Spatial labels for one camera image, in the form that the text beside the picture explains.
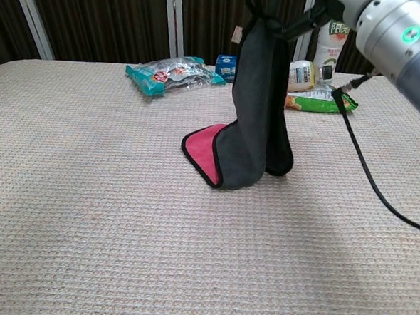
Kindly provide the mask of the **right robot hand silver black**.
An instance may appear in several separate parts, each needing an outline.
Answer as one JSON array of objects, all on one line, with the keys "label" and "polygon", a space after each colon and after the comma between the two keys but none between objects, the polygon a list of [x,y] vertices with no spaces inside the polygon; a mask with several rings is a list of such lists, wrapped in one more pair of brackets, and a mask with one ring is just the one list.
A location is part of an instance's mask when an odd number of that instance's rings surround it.
[{"label": "right robot hand silver black", "polygon": [[372,0],[315,0],[313,6],[302,16],[281,29],[281,35],[292,41],[309,31],[321,28],[331,20],[342,22],[356,31],[359,17],[371,2]]}]

